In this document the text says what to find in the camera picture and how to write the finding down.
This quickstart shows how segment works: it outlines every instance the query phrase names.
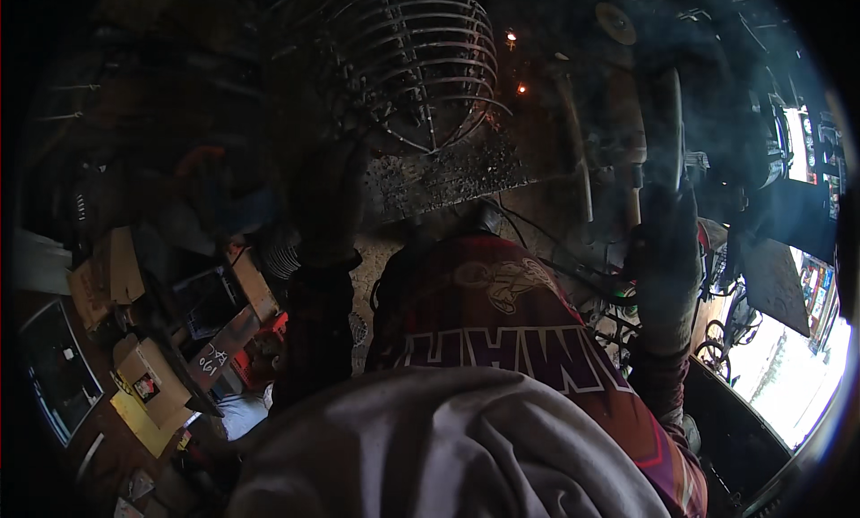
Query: bicycle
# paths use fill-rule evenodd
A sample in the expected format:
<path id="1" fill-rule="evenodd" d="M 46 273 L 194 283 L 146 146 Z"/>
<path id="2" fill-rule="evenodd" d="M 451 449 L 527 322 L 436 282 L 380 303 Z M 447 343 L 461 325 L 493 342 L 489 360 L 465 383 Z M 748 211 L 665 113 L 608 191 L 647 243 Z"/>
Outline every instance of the bicycle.
<path id="1" fill-rule="evenodd" d="M 694 356 L 727 384 L 734 386 L 737 377 L 732 379 L 728 352 L 736 345 L 746 346 L 755 339 L 758 326 L 764 321 L 763 317 L 759 317 L 760 313 L 747 303 L 747 288 L 743 283 L 736 283 L 726 323 L 719 320 L 708 322 L 705 340 L 696 348 Z"/>

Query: metal sheet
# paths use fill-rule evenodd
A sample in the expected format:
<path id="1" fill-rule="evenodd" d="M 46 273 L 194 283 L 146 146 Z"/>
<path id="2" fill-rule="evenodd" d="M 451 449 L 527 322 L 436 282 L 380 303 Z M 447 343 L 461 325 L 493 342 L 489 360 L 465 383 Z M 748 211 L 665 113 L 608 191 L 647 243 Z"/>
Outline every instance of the metal sheet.
<path id="1" fill-rule="evenodd" d="M 767 238 L 757 244 L 741 243 L 740 254 L 747 281 L 747 303 L 809 337 L 801 277 L 789 246 Z"/>

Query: grinding disc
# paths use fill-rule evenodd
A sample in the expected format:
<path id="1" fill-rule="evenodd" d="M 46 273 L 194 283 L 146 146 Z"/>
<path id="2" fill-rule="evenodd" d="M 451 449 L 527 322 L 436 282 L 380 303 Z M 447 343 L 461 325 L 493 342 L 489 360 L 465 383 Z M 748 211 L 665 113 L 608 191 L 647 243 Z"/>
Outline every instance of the grinding disc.
<path id="1" fill-rule="evenodd" d="M 606 31 L 611 39 L 619 44 L 632 46 L 636 43 L 636 29 L 633 22 L 617 6 L 609 3 L 598 3 L 594 7 L 594 14 L 600 27 Z"/>

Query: gloved hand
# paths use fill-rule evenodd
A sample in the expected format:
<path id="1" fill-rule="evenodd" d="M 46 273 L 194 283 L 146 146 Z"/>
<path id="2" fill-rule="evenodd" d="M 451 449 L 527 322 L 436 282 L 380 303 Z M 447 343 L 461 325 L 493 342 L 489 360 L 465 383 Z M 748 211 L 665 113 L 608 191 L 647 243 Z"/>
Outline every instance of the gloved hand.
<path id="1" fill-rule="evenodd" d="M 298 261 L 327 268 L 356 257 L 355 237 L 364 215 L 370 150 L 348 135 L 307 158 L 291 191 L 292 218 L 301 242 Z"/>
<path id="2" fill-rule="evenodd" d="M 631 233 L 624 273 L 636 280 L 642 333 L 637 348 L 675 355 L 690 348 L 693 313 L 702 286 L 696 197 L 652 187 L 642 224 Z"/>

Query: maroon jersey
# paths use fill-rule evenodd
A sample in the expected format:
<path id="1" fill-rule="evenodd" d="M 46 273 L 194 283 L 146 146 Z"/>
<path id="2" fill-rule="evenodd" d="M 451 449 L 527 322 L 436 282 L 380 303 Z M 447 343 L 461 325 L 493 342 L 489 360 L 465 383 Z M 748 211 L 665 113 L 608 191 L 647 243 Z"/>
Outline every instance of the maroon jersey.
<path id="1" fill-rule="evenodd" d="M 705 478 L 683 431 L 657 422 L 534 255 L 498 237 L 457 237 L 438 244 L 406 285 L 399 306 L 377 315 L 367 371 L 489 366 L 528 374 L 585 410 L 672 515 L 704 516 Z"/>

